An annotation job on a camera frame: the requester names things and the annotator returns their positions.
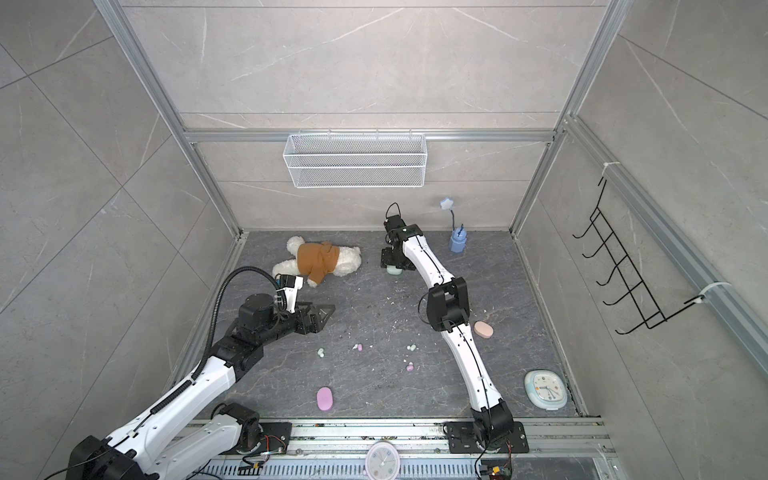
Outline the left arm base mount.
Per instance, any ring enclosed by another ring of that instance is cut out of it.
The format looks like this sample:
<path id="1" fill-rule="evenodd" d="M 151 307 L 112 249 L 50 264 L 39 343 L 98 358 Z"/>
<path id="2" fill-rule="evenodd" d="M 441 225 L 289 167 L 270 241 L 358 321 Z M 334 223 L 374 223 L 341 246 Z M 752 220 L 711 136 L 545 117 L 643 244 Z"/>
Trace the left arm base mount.
<path id="1" fill-rule="evenodd" d="M 284 454 L 291 441 L 291 422 L 252 423 L 243 428 L 234 450 L 241 455 Z"/>

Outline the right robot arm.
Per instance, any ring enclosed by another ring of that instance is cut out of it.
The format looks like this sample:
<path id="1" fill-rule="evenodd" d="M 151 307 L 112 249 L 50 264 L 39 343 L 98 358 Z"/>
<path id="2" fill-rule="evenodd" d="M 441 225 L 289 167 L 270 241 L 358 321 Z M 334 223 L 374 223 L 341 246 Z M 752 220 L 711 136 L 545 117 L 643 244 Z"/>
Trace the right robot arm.
<path id="1" fill-rule="evenodd" d="M 497 450 L 515 430 L 514 417 L 484 365 L 469 322 L 467 282 L 445 268 L 416 224 L 397 212 L 385 214 L 387 246 L 381 265 L 415 270 L 428 290 L 424 295 L 426 322 L 449 346 L 467 388 L 474 437 L 482 449 Z"/>

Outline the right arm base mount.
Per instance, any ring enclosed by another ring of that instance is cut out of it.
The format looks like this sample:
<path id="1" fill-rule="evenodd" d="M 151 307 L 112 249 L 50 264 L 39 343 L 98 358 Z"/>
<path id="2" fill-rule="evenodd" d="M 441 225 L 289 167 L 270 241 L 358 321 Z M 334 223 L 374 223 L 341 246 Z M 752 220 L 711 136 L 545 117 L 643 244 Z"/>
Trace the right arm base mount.
<path id="1" fill-rule="evenodd" d="M 448 441 L 451 454 L 479 454 L 482 452 L 524 454 L 530 452 L 524 425 L 519 421 L 513 423 L 510 432 L 492 441 L 488 447 L 475 435 L 473 422 L 446 422 L 442 425 L 442 430 Z"/>

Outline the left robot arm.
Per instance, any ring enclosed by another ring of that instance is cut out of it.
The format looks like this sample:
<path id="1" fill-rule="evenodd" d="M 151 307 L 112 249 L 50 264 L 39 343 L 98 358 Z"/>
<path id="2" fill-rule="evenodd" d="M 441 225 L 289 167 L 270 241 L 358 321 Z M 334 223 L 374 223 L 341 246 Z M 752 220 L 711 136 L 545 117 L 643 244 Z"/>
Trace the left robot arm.
<path id="1" fill-rule="evenodd" d="M 59 475 L 66 479 L 186 479 L 222 453 L 249 456 L 265 446 L 268 436 L 258 413 L 237 403 L 215 408 L 211 419 L 195 432 L 184 435 L 182 431 L 263 358 L 266 345 L 292 333 L 320 332 L 335 308 L 299 301 L 304 278 L 298 272 L 270 274 L 254 266 L 229 273 L 216 303 L 222 302 L 229 283 L 243 273 L 265 277 L 274 293 L 249 296 L 221 339 L 214 337 L 220 310 L 215 306 L 195 369 L 135 419 L 102 439 L 82 440 Z"/>

